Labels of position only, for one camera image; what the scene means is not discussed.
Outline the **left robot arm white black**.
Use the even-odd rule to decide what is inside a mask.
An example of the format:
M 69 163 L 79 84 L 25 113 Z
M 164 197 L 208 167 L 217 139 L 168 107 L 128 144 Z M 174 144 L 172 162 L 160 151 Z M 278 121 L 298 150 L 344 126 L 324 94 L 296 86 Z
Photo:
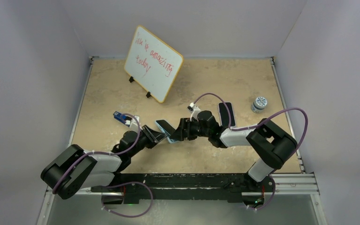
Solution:
M 152 149 L 166 137 L 166 133 L 144 125 L 139 132 L 125 132 L 110 152 L 87 151 L 72 144 L 42 170 L 40 178 L 63 200 L 82 188 L 104 186 L 114 192 L 121 186 L 116 174 L 131 164 L 131 158 L 145 148 Z

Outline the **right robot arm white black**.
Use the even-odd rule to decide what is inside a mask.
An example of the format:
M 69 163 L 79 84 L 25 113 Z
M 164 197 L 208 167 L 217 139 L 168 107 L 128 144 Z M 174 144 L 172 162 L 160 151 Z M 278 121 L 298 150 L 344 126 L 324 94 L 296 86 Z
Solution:
M 170 134 L 175 141 L 206 137 L 216 148 L 251 146 L 259 159 L 246 172 L 244 184 L 251 191 L 262 186 L 263 180 L 279 170 L 293 155 L 297 141 L 269 119 L 263 119 L 251 128 L 230 129 L 219 125 L 210 111 L 198 113 L 196 118 L 182 118 Z

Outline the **black smartphone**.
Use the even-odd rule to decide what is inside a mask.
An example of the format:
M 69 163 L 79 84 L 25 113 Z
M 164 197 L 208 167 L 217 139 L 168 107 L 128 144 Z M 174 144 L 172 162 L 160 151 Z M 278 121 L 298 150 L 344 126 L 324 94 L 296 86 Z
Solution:
M 166 120 L 156 120 L 157 126 L 168 136 L 171 136 L 175 132 L 175 128 L 169 124 Z

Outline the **light blue phone case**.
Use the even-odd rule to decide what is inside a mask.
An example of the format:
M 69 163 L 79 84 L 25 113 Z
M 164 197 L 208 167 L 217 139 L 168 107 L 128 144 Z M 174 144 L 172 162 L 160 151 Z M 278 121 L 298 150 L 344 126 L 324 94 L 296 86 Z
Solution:
M 167 140 L 168 140 L 168 142 L 169 143 L 176 143 L 176 141 L 173 141 L 173 140 L 171 140 L 170 138 L 169 138 L 169 136 L 166 134 L 166 138 L 167 138 Z

